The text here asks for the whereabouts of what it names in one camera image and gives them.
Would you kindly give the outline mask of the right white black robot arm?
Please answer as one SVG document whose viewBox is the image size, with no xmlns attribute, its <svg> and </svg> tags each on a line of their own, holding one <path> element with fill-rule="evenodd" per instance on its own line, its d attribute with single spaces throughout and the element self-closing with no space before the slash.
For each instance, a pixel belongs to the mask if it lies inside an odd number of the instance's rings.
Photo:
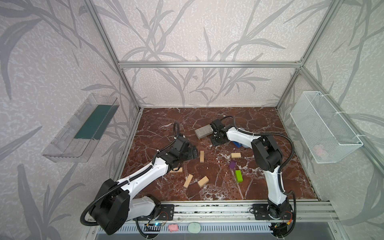
<svg viewBox="0 0 384 240">
<path fill-rule="evenodd" d="M 284 190 L 281 173 L 283 167 L 289 163 L 294 155 L 293 141 L 280 133 L 252 133 L 234 125 L 225 126 L 219 119 L 211 122 L 210 127 L 213 132 L 211 141 L 214 146 L 236 142 L 253 150 L 255 161 L 265 174 L 270 209 L 277 213 L 285 212 L 286 208 L 290 206 L 287 200 L 289 193 Z M 283 162 L 284 155 L 274 138 L 275 136 L 285 138 L 291 145 L 291 153 L 285 162 Z"/>
</svg>

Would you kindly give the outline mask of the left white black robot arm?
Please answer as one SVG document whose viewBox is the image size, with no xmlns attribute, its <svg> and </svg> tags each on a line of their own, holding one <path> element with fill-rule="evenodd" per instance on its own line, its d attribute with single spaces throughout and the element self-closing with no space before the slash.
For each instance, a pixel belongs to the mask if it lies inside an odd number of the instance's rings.
<svg viewBox="0 0 384 240">
<path fill-rule="evenodd" d="M 149 164 L 118 181 L 103 182 L 95 199 L 83 210 L 80 223 L 99 226 L 108 235 L 117 232 L 126 221 L 158 214 L 161 203 L 154 197 L 137 194 L 180 164 L 199 157 L 197 147 L 183 135 L 176 136 L 167 147 L 155 153 Z"/>
</svg>

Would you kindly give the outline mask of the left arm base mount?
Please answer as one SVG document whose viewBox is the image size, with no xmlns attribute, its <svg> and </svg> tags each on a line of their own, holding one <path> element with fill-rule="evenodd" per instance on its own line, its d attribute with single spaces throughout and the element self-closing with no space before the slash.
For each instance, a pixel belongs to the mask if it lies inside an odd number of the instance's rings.
<svg viewBox="0 0 384 240">
<path fill-rule="evenodd" d="M 155 206 L 154 210 L 149 216 L 138 217 L 139 221 L 172 221 L 175 213 L 175 205 L 173 204 L 161 204 Z"/>
</svg>

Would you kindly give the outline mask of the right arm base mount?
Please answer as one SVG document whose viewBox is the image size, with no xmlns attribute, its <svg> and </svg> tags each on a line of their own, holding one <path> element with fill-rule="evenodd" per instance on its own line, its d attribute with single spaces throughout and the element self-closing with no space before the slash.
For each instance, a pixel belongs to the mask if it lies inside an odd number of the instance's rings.
<svg viewBox="0 0 384 240">
<path fill-rule="evenodd" d="M 291 205 L 274 210 L 268 204 L 253 204 L 250 213 L 254 215 L 255 220 L 288 221 L 293 218 L 294 210 Z"/>
</svg>

